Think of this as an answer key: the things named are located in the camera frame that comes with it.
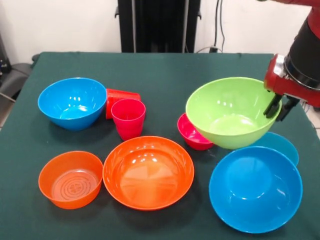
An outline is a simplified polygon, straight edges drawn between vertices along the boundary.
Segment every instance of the orange bowl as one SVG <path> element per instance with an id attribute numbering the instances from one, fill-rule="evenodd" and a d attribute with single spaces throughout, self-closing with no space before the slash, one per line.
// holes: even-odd
<path id="1" fill-rule="evenodd" d="M 118 145 L 103 164 L 103 182 L 114 199 L 142 211 L 180 200 L 194 180 L 194 164 L 179 144 L 159 136 L 141 136 Z"/>
<path id="2" fill-rule="evenodd" d="M 42 194 L 62 209 L 78 209 L 92 202 L 102 183 L 103 164 L 90 152 L 69 151 L 51 159 L 41 170 Z"/>

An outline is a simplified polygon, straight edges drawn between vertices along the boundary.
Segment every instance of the white wall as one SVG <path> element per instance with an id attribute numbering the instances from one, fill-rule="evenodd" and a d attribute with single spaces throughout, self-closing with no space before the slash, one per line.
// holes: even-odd
<path id="1" fill-rule="evenodd" d="M 216 3 L 216 0 L 202 0 L 195 50 L 214 44 Z M 284 55 L 310 9 L 274 1 L 223 0 L 224 52 Z"/>
<path id="2" fill-rule="evenodd" d="M 117 0 L 0 0 L 0 32 L 11 62 L 31 62 L 42 51 L 120 52 L 116 6 Z M 214 42 L 215 6 L 216 0 L 202 0 L 195 50 Z M 310 8 L 224 0 L 222 10 L 225 52 L 285 54 Z"/>

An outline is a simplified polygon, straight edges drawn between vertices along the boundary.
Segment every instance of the light blue bowl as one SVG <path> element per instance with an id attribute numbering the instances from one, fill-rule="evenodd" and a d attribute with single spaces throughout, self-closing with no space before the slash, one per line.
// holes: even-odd
<path id="1" fill-rule="evenodd" d="M 267 147 L 235 150 L 215 167 L 209 197 L 217 215 L 230 227 L 261 234 L 287 223 L 298 210 L 303 184 L 296 166 Z"/>
<path id="2" fill-rule="evenodd" d="M 267 132 L 258 141 L 251 144 L 251 146 L 261 146 L 277 150 L 290 159 L 295 166 L 298 165 L 299 154 L 296 147 L 288 139 L 274 132 Z"/>
<path id="3" fill-rule="evenodd" d="M 103 111 L 107 91 L 100 82 L 83 77 L 57 81 L 38 98 L 38 107 L 56 125 L 80 131 L 90 127 Z"/>

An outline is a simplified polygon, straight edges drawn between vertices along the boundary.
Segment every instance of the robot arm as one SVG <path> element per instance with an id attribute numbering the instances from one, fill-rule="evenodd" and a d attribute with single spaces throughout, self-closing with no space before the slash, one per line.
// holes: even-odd
<path id="1" fill-rule="evenodd" d="M 264 115 L 272 118 L 283 96 L 288 98 L 277 121 L 282 121 L 300 100 L 320 107 L 320 0 L 274 0 L 284 4 L 312 6 L 286 56 L 270 61 L 264 87 L 275 96 Z"/>

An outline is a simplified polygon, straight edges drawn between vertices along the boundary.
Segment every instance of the dark green table cover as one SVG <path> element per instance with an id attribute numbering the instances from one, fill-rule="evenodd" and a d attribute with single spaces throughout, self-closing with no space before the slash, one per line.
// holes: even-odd
<path id="1" fill-rule="evenodd" d="M 299 151 L 303 200 L 296 215 L 270 233 L 252 235 L 224 224 L 211 207 L 208 183 L 216 164 L 229 151 L 195 151 L 177 130 L 188 96 L 206 82 L 231 76 L 263 79 L 269 54 L 125 54 L 50 53 L 40 55 L 11 115 L 0 131 L 1 240 L 318 240 L 320 239 L 320 142 L 301 107 L 272 131 L 291 140 Z M 93 78 L 105 85 L 138 92 L 146 104 L 143 135 L 176 141 L 195 166 L 190 191 L 176 204 L 142 212 L 115 201 L 102 185 L 88 206 L 63 210 L 39 191 L 38 175 L 54 156 L 89 151 L 104 162 L 120 144 L 112 120 L 69 132 L 52 124 L 37 100 L 49 84 L 70 77 Z"/>

